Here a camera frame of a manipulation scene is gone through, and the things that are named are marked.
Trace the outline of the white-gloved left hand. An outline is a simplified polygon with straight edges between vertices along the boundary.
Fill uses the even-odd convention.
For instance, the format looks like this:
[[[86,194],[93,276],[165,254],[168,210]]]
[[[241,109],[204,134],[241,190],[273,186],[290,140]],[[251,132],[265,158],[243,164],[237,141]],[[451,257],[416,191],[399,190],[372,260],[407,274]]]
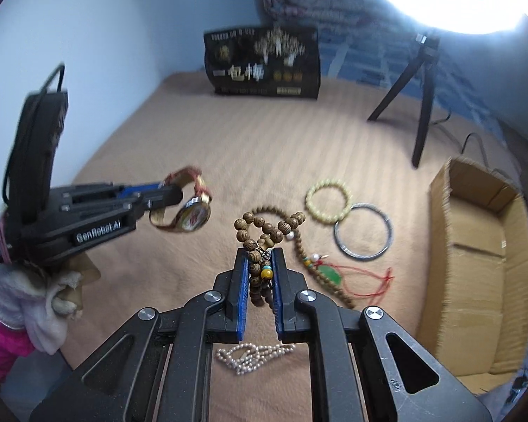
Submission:
[[[26,334],[37,351],[53,355],[67,339],[68,322],[81,316],[83,287],[100,277],[87,254],[71,257],[52,276],[1,264],[0,326]]]

